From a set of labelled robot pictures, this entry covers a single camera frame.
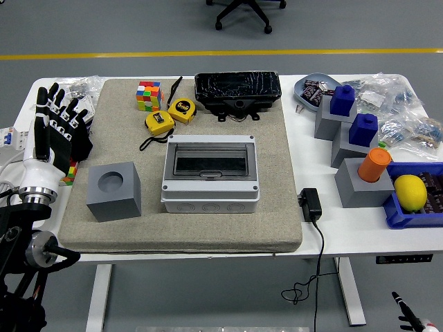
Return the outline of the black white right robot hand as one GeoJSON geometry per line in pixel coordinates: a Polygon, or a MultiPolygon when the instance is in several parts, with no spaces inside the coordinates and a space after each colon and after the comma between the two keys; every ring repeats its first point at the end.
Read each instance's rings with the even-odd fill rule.
{"type": "Polygon", "coordinates": [[[401,322],[408,323],[408,325],[401,325],[401,329],[405,331],[438,331],[434,323],[427,319],[418,318],[398,293],[392,292],[392,297],[402,312],[402,316],[399,316],[398,319],[401,322]]]}

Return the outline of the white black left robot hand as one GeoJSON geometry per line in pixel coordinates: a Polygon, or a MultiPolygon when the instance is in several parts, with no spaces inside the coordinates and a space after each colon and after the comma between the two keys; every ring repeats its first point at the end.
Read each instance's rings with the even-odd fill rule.
{"type": "Polygon", "coordinates": [[[75,110],[78,100],[63,105],[65,91],[59,84],[40,87],[35,118],[31,122],[24,152],[25,174],[20,188],[44,187],[56,190],[68,175],[70,162],[86,160],[93,144],[84,117],[87,110],[75,110]]]}

